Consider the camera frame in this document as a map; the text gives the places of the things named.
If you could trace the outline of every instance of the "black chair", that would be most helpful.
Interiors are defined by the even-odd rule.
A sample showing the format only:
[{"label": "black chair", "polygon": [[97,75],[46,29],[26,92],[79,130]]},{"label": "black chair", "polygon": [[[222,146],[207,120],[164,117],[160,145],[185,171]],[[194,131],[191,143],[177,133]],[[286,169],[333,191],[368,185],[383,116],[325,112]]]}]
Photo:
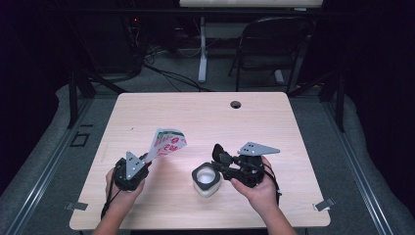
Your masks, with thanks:
[{"label": "black chair", "polygon": [[300,44],[312,34],[314,24],[306,18],[262,18],[249,23],[241,36],[236,56],[228,73],[237,68],[236,91],[241,70],[291,70],[286,93],[289,92],[299,55]]}]

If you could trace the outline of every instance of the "fingers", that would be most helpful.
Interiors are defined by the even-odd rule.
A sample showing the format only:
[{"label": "fingers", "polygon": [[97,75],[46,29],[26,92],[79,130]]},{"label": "fingers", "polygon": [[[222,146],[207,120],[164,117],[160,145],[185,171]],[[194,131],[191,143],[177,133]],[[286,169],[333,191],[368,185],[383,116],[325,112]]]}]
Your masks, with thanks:
[{"label": "fingers", "polygon": [[110,171],[108,171],[108,173],[106,175],[107,183],[110,183],[111,182],[111,178],[113,177],[113,172],[114,172],[114,169],[113,168],[110,169]]},{"label": "fingers", "polygon": [[264,163],[264,164],[267,164],[269,167],[271,167],[271,163],[269,162],[269,160],[266,158],[266,157],[264,157],[264,156],[262,156],[262,162]]},{"label": "fingers", "polygon": [[251,188],[245,186],[243,183],[241,183],[241,181],[239,181],[236,178],[232,178],[231,183],[232,183],[232,186],[236,189],[236,191],[238,191],[240,194],[244,195],[245,197],[247,197],[248,194],[250,193],[250,190],[252,190]]},{"label": "fingers", "polygon": [[143,179],[134,192],[137,193],[138,195],[141,194],[141,192],[143,192],[145,183],[146,183],[146,179]]}]

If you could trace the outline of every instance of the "wooden table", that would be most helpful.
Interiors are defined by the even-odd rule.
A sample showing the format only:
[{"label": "wooden table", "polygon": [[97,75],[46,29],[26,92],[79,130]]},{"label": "wooden table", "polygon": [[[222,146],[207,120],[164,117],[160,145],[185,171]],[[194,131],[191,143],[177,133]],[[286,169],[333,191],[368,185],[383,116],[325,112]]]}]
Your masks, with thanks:
[{"label": "wooden table", "polygon": [[[240,109],[230,106],[242,104]],[[272,163],[283,196],[281,210],[294,227],[326,226],[330,216],[315,211],[323,201],[292,108],[285,93],[125,93],[116,101],[107,129],[79,197],[86,211],[73,213],[70,227],[94,229],[106,201],[105,175],[125,152],[149,151],[157,128],[181,130],[188,145],[153,160],[143,193],[123,229],[263,228],[248,201],[223,180],[209,198],[193,186],[192,171],[211,161],[214,144],[229,154],[248,141],[277,148]]]}]

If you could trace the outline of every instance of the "forearm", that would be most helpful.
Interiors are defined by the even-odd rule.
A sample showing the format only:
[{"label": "forearm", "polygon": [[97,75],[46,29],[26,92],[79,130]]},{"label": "forearm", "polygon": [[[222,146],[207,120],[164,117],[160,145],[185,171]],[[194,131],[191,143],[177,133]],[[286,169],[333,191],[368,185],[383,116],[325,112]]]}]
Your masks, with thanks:
[{"label": "forearm", "polygon": [[261,217],[268,229],[268,235],[297,234],[294,228],[291,226],[290,222],[278,207],[266,214],[261,214]]},{"label": "forearm", "polygon": [[118,210],[108,210],[94,230],[94,235],[116,235],[126,214]]}]

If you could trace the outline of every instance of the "hole in table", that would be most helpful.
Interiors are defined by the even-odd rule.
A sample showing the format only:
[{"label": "hole in table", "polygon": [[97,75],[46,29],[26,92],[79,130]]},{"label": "hole in table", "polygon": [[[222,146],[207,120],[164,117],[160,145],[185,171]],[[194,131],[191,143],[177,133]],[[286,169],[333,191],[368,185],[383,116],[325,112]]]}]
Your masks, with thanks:
[{"label": "hole in table", "polygon": [[241,106],[242,106],[242,104],[239,101],[232,101],[231,102],[231,107],[234,108],[234,109],[239,109],[239,108],[241,108]]}]

